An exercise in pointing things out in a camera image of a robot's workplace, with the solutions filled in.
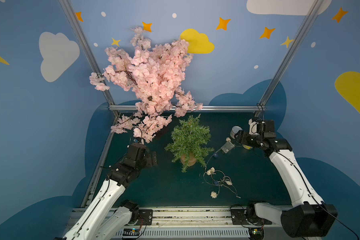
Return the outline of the string lights with wicker balls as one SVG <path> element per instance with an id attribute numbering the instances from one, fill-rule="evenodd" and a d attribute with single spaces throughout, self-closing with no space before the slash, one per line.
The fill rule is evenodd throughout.
<path id="1" fill-rule="evenodd" d="M 230 137 L 227 137 L 226 142 L 227 141 L 232 142 L 232 139 Z M 210 167 L 210 168 L 208 167 L 208 164 L 211 161 L 211 159 L 217 159 L 219 153 L 224 153 L 221 150 L 221 147 L 216 152 L 214 152 L 210 156 L 210 158 L 207 160 L 206 166 L 205 166 L 205 171 L 203 173 L 203 179 L 204 179 L 205 183 L 210 185 L 210 186 L 218 188 L 217 191 L 211 191 L 210 197 L 212 199 L 217 199 L 218 196 L 220 195 L 221 188 L 226 188 L 230 192 L 232 192 L 235 195 L 236 198 L 241 199 L 241 197 L 238 194 L 238 191 L 237 191 L 236 187 L 233 184 L 233 181 L 232 181 L 231 177 L 227 176 L 221 170 L 218 170 L 218 169 L 216 169 L 214 167 Z"/>

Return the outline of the clear plastic battery box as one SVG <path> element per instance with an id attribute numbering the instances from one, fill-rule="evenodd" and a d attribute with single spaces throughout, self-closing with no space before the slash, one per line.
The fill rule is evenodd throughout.
<path id="1" fill-rule="evenodd" d="M 231 142 L 231 141 L 227 141 L 222 147 L 221 150 L 227 154 L 228 152 L 230 152 L 233 148 L 235 147 L 235 145 Z"/>

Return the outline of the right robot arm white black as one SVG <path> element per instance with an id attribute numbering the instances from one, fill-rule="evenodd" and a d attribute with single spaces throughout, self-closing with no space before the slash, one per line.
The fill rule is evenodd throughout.
<path id="1" fill-rule="evenodd" d="M 245 147 L 264 151 L 281 176 L 292 204 L 289 210 L 265 202 L 251 204 L 247 208 L 248 219 L 268 220 L 281 226 L 291 238 L 313 240 L 325 237 L 338 211 L 334 205 L 326 204 L 309 183 L 289 142 L 277 137 L 274 121 L 252 118 L 249 130 L 238 131 L 235 139 Z"/>

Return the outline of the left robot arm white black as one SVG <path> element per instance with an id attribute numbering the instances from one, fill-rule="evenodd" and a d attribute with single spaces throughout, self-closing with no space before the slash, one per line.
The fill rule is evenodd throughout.
<path id="1" fill-rule="evenodd" d="M 128 200 L 124 201 L 108 220 L 105 218 L 141 171 L 157 165 L 156 152 L 140 143 L 131 144 L 123 158 L 110 168 L 98 194 L 84 214 L 61 239 L 110 240 L 127 224 L 136 223 L 141 218 L 139 205 Z"/>

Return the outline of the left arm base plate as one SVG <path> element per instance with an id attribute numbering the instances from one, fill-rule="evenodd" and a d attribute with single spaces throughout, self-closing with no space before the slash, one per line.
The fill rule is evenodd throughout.
<path id="1" fill-rule="evenodd" d="M 153 220 L 153 210 L 138 210 L 132 212 L 127 226 L 151 226 Z"/>

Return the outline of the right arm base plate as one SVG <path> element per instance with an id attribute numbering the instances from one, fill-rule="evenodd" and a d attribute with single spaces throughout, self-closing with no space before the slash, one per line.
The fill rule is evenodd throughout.
<path id="1" fill-rule="evenodd" d="M 254 227 L 262 227 L 266 225 L 272 225 L 271 221 L 265 219 L 251 219 L 246 216 L 246 209 L 230 209 L 231 220 L 233 225 L 249 225 Z"/>

